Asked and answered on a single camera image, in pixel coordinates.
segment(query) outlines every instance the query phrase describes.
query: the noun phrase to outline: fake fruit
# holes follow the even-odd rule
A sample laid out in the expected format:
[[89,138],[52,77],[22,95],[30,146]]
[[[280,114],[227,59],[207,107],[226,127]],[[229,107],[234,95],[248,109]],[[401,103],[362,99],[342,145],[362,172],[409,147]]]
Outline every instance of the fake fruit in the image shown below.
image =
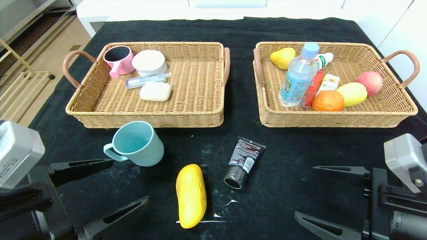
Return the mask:
[[283,48],[270,54],[270,60],[278,68],[288,70],[289,62],[295,57],[295,49],[291,47]]
[[344,97],[334,90],[321,91],[313,100],[313,111],[341,111]]
[[363,102],[368,96],[365,86],[358,82],[350,82],[339,87],[337,92],[344,97],[344,106],[350,107]]
[[381,74],[374,71],[364,72],[360,74],[356,82],[359,82],[365,86],[366,91],[368,92],[368,97],[377,94],[380,89],[383,87],[383,78]]
[[179,223],[192,228],[202,220],[206,211],[206,190],[202,170],[196,164],[185,166],[176,178]]

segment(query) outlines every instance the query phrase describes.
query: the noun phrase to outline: pink mug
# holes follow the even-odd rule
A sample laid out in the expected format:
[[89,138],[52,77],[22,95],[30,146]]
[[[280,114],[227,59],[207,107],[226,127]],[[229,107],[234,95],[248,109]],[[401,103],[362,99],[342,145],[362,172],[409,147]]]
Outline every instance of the pink mug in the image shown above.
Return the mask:
[[115,46],[104,53],[104,61],[111,67],[110,76],[119,77],[135,70],[132,66],[132,50],[128,46]]

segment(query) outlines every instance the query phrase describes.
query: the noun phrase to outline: bottle label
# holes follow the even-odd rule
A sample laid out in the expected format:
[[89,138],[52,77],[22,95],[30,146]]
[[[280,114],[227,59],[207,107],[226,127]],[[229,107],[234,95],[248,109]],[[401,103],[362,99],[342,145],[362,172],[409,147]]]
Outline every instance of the bottle label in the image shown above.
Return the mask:
[[317,66],[317,69],[321,70],[326,66],[326,59],[322,55],[319,55],[318,58],[319,59],[315,59],[316,66]]
[[285,82],[280,90],[280,97],[285,102],[300,102],[310,83],[311,78],[296,79],[287,72]]

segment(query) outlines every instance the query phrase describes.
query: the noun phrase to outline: yellow pear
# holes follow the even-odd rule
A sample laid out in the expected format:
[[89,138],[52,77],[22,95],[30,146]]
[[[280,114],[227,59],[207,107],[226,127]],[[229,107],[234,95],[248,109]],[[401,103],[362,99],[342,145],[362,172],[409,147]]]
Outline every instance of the yellow pear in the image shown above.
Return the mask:
[[270,60],[278,68],[288,70],[289,62],[295,57],[295,49],[283,48],[270,54]]

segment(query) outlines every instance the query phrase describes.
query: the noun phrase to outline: white round container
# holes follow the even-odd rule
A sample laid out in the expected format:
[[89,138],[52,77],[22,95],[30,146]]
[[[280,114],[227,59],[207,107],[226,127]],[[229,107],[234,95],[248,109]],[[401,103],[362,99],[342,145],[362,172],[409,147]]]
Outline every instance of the white round container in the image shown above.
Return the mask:
[[167,70],[164,55],[157,50],[144,50],[139,52],[133,58],[132,66],[141,76],[164,73]]

